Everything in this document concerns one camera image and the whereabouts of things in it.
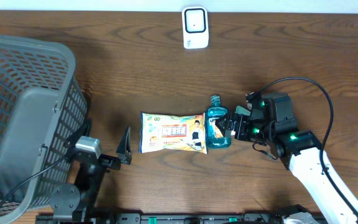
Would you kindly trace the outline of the orange tissue pack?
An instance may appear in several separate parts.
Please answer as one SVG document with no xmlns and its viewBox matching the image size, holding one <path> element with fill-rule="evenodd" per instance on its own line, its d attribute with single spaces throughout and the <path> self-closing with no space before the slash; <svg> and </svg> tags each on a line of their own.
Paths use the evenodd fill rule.
<svg viewBox="0 0 358 224">
<path fill-rule="evenodd" d="M 222 134 L 221 130 L 218 128 L 218 126 L 216 125 L 216 123 L 214 123 L 212 125 L 212 128 L 213 128 L 213 136 L 216 138 L 216 139 L 219 139 L 219 138 L 223 138 L 224 135 Z"/>
</svg>

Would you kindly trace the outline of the wet wipes pack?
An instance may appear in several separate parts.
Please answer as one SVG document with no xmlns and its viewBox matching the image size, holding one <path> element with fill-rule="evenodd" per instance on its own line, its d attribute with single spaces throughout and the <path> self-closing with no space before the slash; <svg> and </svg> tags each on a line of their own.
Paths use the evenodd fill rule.
<svg viewBox="0 0 358 224">
<path fill-rule="evenodd" d="M 208 153 L 204 114 L 174 116 L 141 112 L 140 121 L 140 153 L 163 149 Z"/>
</svg>

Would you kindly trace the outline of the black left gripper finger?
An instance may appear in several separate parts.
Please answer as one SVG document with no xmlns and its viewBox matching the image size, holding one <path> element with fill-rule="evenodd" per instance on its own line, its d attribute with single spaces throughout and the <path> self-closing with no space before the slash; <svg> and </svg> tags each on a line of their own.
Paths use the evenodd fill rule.
<svg viewBox="0 0 358 224">
<path fill-rule="evenodd" d="M 119 157 L 132 157 L 130 138 L 131 138 L 131 128 L 128 126 L 124 131 L 124 135 L 116 149 L 116 154 Z"/>
<path fill-rule="evenodd" d="M 74 147 L 75 144 L 79 141 L 82 136 L 89 136 L 92 127 L 91 119 L 86 119 L 83 124 L 74 131 L 70 136 L 68 136 L 65 140 L 64 147 L 71 148 Z"/>
</svg>

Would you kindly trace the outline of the teal mouthwash bottle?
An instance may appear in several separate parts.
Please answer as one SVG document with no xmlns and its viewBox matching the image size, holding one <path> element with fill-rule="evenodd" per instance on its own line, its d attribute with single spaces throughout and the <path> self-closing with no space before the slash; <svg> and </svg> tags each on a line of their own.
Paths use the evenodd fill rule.
<svg viewBox="0 0 358 224">
<path fill-rule="evenodd" d="M 219 95 L 211 96 L 211 106 L 206 110 L 205 127 L 206 127 L 206 146 L 208 149 L 227 148 L 231 145 L 230 138 L 216 139 L 213 136 L 212 125 L 217 118 L 224 116 L 228 112 L 227 108 L 222 106 Z"/>
</svg>

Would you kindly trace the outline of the grey plastic basket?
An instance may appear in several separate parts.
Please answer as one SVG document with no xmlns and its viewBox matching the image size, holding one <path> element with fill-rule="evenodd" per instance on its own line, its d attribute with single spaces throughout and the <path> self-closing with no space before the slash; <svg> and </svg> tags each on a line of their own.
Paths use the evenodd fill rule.
<svg viewBox="0 0 358 224">
<path fill-rule="evenodd" d="M 46 207 L 67 181 L 66 138 L 86 118 L 63 44 L 0 35 L 0 223 Z"/>
</svg>

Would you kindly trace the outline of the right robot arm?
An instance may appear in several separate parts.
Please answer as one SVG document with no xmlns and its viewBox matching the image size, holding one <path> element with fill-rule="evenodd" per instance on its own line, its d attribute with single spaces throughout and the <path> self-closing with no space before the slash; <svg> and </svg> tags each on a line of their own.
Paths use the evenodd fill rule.
<svg viewBox="0 0 358 224">
<path fill-rule="evenodd" d="M 247 96 L 249 107 L 238 107 L 216 120 L 225 137 L 270 147 L 307 189 L 328 223 L 358 223 L 358 199 L 335 171 L 322 143 L 310 130 L 300 130 L 286 93 Z"/>
</svg>

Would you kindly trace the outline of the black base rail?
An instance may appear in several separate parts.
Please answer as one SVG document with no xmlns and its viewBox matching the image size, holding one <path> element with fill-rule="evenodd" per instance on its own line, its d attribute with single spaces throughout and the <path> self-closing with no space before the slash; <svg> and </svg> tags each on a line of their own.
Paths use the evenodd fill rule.
<svg viewBox="0 0 358 224">
<path fill-rule="evenodd" d="M 268 213 L 243 213 L 242 215 L 141 215 L 138 213 L 115 214 L 108 218 L 90 218 L 87 223 L 107 224 L 218 224 L 218 223 L 326 223 L 321 215 L 301 212 L 288 216 Z"/>
</svg>

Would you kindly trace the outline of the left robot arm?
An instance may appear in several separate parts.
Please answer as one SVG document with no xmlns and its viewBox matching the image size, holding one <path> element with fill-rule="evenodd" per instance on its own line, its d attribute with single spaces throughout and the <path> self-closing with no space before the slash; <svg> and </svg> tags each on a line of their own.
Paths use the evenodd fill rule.
<svg viewBox="0 0 358 224">
<path fill-rule="evenodd" d="M 87 119 L 65 140 L 64 160 L 78 161 L 80 168 L 74 183 L 61 184 L 51 193 L 53 223 L 116 223 L 115 215 L 97 209 L 95 203 L 105 173 L 120 170 L 123 164 L 129 165 L 132 161 L 131 128 L 124 131 L 114 157 L 103 154 L 99 139 L 90 137 L 91 125 Z"/>
</svg>

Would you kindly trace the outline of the white barcode scanner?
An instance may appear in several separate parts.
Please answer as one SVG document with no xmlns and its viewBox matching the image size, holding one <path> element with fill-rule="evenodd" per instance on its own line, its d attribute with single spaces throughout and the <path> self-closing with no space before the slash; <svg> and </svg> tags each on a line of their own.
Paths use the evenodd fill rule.
<svg viewBox="0 0 358 224">
<path fill-rule="evenodd" d="M 186 7 L 181 12 L 183 46 L 185 49 L 203 49 L 209 44 L 208 12 L 202 6 Z"/>
</svg>

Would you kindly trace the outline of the mint green wipes packet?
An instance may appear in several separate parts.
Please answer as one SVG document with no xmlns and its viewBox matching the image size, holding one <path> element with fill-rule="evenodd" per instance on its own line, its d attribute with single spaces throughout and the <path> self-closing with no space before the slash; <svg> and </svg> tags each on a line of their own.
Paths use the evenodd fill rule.
<svg viewBox="0 0 358 224">
<path fill-rule="evenodd" d="M 250 116 L 250 111 L 242 106 L 237 106 L 235 110 L 236 114 L 241 114 L 244 116 Z"/>
</svg>

